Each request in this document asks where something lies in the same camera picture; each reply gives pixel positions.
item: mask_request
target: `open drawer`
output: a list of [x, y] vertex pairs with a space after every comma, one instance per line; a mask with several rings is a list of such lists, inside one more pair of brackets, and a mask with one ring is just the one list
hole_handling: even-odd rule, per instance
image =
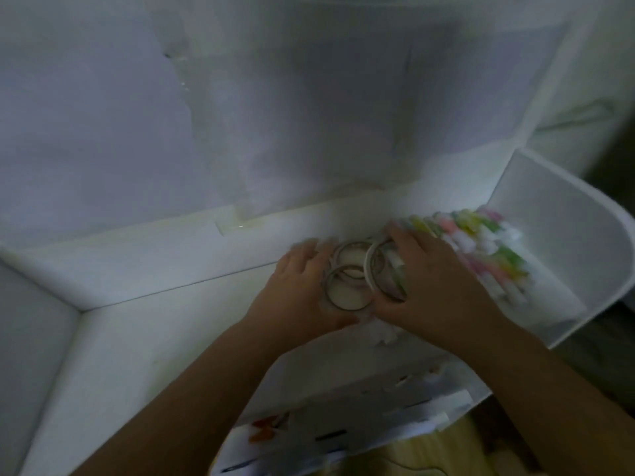
[[[385, 200], [367, 216], [365, 228], [379, 230], [387, 215], [427, 214], [431, 208], [422, 193], [424, 186], [412, 184], [388, 194], [390, 203]], [[605, 195], [531, 151], [517, 150], [493, 191], [472, 201], [473, 206], [487, 202], [524, 233], [523, 254], [538, 270], [538, 284], [531, 307], [509, 315], [549, 346], [635, 282], [635, 221]], [[366, 202], [346, 203], [367, 213], [372, 207]], [[22, 474], [71, 471], [241, 319], [272, 271], [268, 264], [85, 313]], [[442, 378], [442, 393], [467, 390], [472, 400], [441, 411], [447, 420], [439, 424], [449, 424], [484, 399], [487, 387], [464, 364], [415, 336], [375, 346], [359, 328], [325, 336], [278, 360], [239, 424], [385, 388], [447, 361], [458, 369]]]

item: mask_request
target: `hand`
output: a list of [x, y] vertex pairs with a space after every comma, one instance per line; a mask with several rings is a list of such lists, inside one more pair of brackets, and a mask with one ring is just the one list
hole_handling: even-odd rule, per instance
[[271, 337], [281, 354], [358, 322], [351, 312], [320, 307], [322, 274], [334, 244], [323, 244], [317, 252], [316, 244], [311, 240], [297, 245], [278, 261], [243, 319], [263, 337]]
[[454, 353], [507, 321], [446, 242], [393, 223], [387, 231], [405, 263], [408, 298], [398, 303], [375, 293], [377, 317]]

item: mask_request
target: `person's right hand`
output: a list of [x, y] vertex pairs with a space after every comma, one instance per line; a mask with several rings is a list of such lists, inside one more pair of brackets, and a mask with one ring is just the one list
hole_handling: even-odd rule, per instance
[[405, 263], [408, 298], [394, 302], [377, 291], [377, 317], [454, 353], [507, 321], [446, 242], [394, 223], [387, 232]]

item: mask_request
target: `white wall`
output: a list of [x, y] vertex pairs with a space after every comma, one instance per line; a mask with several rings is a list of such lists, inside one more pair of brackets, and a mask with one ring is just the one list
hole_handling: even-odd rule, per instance
[[574, 175], [584, 176], [635, 110], [635, 0], [605, 0], [582, 54], [570, 68], [544, 117], [598, 98], [616, 103], [611, 119], [536, 132], [529, 147]]
[[0, 476], [12, 476], [79, 321], [79, 312], [0, 265]]

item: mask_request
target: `wooden floor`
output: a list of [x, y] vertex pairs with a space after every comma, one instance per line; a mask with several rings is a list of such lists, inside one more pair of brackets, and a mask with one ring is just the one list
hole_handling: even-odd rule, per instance
[[391, 442], [363, 455], [348, 457], [314, 476], [413, 476], [413, 470], [426, 468], [439, 468], [448, 476], [495, 476], [469, 416], [442, 432]]

